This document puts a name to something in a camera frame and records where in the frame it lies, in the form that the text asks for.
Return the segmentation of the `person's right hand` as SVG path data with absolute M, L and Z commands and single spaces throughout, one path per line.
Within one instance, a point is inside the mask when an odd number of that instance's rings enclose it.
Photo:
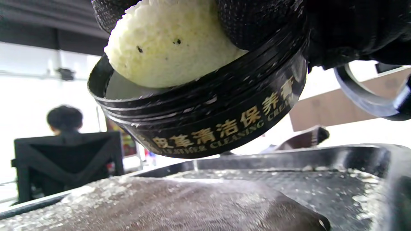
M 409 0 L 308 0 L 309 67 L 410 65 Z

